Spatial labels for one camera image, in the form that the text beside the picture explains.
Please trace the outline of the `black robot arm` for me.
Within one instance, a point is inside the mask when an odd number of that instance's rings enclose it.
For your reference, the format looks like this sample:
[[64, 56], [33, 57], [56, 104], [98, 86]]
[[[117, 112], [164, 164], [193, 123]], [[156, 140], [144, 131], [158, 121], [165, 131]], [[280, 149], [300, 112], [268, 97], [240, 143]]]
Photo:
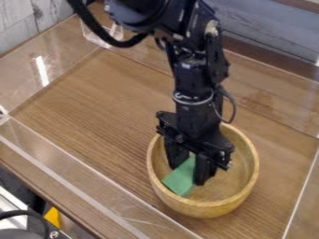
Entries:
[[105, 0], [109, 18], [124, 29], [154, 37], [174, 79], [176, 110], [156, 113], [166, 160], [177, 168], [196, 157], [192, 179], [201, 186], [229, 168], [234, 145], [221, 134], [222, 101], [233, 97], [221, 81], [229, 76], [222, 30], [204, 0]]

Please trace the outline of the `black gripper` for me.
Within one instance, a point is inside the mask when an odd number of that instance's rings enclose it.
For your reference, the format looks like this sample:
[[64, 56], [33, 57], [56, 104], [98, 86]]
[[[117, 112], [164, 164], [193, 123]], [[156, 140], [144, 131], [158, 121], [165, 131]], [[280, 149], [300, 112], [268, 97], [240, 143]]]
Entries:
[[234, 145], [220, 130], [221, 103], [202, 105], [177, 105], [174, 112], [158, 111], [157, 133], [164, 138], [164, 150], [168, 164], [174, 170], [196, 155], [193, 181], [202, 186], [216, 174], [216, 170], [228, 170]]

